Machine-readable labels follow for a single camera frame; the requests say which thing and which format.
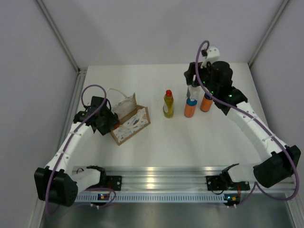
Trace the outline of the yellow liquid bottle red cap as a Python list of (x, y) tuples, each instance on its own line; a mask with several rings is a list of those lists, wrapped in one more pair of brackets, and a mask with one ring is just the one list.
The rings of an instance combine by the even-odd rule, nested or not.
[(164, 95), (163, 113), (166, 118), (172, 118), (174, 115), (173, 109), (174, 98), (171, 90), (166, 90)]

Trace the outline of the canvas and burlap tote bag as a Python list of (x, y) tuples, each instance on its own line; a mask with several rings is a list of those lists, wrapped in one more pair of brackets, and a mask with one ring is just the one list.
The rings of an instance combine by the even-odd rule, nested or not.
[(148, 107), (137, 104), (136, 94), (127, 96), (116, 88), (107, 90), (110, 91), (116, 91), (124, 97), (112, 107), (112, 111), (118, 115), (119, 124), (110, 132), (116, 144), (121, 145), (150, 125), (149, 111)]

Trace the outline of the clear square bottle dark cap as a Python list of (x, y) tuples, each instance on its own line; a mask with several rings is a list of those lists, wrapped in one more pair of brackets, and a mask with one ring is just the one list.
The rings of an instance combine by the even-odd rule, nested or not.
[(197, 82), (193, 81), (187, 89), (187, 98), (190, 100), (197, 100), (200, 93), (200, 86)]

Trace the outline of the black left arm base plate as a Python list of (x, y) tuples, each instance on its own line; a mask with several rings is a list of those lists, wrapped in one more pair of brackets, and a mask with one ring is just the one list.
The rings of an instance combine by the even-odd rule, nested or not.
[(121, 191), (122, 176), (107, 176), (105, 187), (113, 189), (114, 191)]

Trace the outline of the dark blue pump bottle front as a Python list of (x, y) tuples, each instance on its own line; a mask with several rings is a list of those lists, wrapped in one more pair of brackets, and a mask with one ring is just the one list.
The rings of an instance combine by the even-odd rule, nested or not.
[(212, 106), (212, 103), (213, 99), (207, 93), (205, 93), (200, 105), (201, 111), (208, 112)]

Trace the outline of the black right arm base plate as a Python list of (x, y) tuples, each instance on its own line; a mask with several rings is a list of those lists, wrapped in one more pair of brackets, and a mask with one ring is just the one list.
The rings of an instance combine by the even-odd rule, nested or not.
[(250, 190), (250, 185), (246, 181), (232, 182), (223, 175), (206, 176), (208, 191), (246, 191)]

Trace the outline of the teal blue pump bottle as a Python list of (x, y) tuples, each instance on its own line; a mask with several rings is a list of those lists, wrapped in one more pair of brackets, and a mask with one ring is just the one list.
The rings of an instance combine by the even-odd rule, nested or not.
[(195, 113), (196, 106), (197, 106), (197, 100), (187, 98), (184, 109), (184, 115), (187, 118), (191, 118)]

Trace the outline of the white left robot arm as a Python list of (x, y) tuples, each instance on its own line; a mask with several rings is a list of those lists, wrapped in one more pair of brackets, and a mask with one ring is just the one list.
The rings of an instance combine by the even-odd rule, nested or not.
[(70, 207), (78, 193), (107, 186), (105, 168), (89, 165), (73, 174), (77, 159), (84, 152), (86, 142), (99, 132), (106, 135), (119, 124), (108, 99), (93, 96), (90, 105), (78, 112), (63, 144), (44, 168), (34, 173), (38, 198), (48, 203)]

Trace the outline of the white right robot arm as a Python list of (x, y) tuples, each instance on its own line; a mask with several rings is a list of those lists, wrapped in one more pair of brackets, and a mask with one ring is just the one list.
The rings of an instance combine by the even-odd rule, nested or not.
[(188, 85), (203, 85), (213, 95), (214, 104), (249, 139), (261, 159), (260, 164), (233, 164), (223, 170), (222, 185), (231, 189), (240, 181), (256, 181), (270, 188), (294, 174), (301, 152), (279, 140), (261, 121), (247, 97), (232, 83), (233, 71), (224, 61), (191, 62), (184, 73)]

